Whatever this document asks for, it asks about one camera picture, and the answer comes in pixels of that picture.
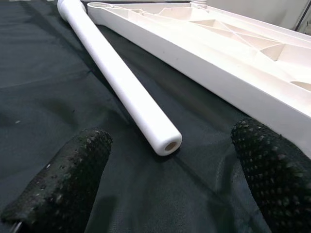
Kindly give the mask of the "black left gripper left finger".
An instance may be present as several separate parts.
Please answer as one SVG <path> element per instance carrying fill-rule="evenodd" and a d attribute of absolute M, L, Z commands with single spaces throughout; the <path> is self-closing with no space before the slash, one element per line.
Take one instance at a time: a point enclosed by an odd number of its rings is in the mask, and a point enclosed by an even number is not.
<path fill-rule="evenodd" d="M 83 233 L 112 147 L 102 129 L 67 141 L 0 215 L 13 233 Z"/>

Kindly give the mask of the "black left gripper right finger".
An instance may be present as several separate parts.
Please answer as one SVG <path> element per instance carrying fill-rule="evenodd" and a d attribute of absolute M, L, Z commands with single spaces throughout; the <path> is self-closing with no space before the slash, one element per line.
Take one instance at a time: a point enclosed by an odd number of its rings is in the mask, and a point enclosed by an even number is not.
<path fill-rule="evenodd" d="M 252 196 L 273 233 L 311 231 L 311 160 L 294 143 L 253 118 L 231 140 Z"/>

